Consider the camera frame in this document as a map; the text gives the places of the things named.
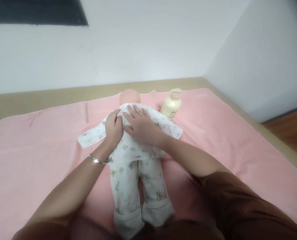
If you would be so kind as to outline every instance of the printed baby outfit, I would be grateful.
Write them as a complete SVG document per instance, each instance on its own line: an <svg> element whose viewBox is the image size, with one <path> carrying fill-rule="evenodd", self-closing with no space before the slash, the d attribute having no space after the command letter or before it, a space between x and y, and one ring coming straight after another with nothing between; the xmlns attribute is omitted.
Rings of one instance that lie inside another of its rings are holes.
<svg viewBox="0 0 297 240"><path fill-rule="evenodd" d="M129 113L127 105L120 106L121 111ZM183 130L169 121L155 109L143 104L136 104L149 113L154 124L163 132L180 138ZM83 148L86 148L106 137L106 118L95 128L90 129L78 137ZM123 116L123 125L131 126ZM136 142L124 132L116 149L109 157L111 186L115 202L114 227L123 239L131 239L148 222L159 227L174 213L172 203L167 195L160 158L165 152L148 144ZM143 183L144 204L141 208L138 190L138 177Z"/></svg>

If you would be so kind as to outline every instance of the pink doll head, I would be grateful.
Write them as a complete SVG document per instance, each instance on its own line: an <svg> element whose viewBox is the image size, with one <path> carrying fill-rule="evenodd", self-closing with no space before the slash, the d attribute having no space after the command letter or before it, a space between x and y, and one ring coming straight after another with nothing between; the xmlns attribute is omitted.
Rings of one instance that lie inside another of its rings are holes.
<svg viewBox="0 0 297 240"><path fill-rule="evenodd" d="M124 103L141 103L141 97L136 90L126 89L119 96L119 104L123 105Z"/></svg>

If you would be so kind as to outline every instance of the pink blanket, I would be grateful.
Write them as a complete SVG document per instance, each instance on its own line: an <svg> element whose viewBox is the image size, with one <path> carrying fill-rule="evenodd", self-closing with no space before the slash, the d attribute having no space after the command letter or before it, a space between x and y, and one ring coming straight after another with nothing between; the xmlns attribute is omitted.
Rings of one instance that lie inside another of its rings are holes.
<svg viewBox="0 0 297 240"><path fill-rule="evenodd" d="M159 110L169 93L142 94ZM119 95L49 108L0 121L0 240L10 239L47 194L97 145L82 149L77 137L118 108ZM181 140L223 163L297 223L297 169L208 89L184 91L174 123ZM177 219L202 221L209 212L201 190L176 162L162 163ZM114 202L105 167L81 214L113 231Z"/></svg>

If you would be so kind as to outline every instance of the bottle label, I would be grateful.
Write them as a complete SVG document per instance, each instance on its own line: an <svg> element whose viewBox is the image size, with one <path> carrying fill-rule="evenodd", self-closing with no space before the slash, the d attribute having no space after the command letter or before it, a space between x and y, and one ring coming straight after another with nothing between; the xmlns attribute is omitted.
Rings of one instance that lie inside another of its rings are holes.
<svg viewBox="0 0 297 240"><path fill-rule="evenodd" d="M177 113L177 111L173 111L173 112L171 112L171 114L170 115L167 115L167 118L168 119L173 119L174 117L175 117L175 114Z"/></svg>

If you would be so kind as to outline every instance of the lotion bottle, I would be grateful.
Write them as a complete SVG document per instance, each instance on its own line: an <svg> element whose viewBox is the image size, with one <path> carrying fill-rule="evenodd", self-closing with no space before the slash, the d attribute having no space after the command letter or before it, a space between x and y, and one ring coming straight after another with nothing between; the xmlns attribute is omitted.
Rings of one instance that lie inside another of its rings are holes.
<svg viewBox="0 0 297 240"><path fill-rule="evenodd" d="M182 101L179 98L180 92L182 90L180 88L175 88L171 90L171 95L168 96L162 106L161 114L166 116L169 120L173 120L177 110L181 107Z"/></svg>

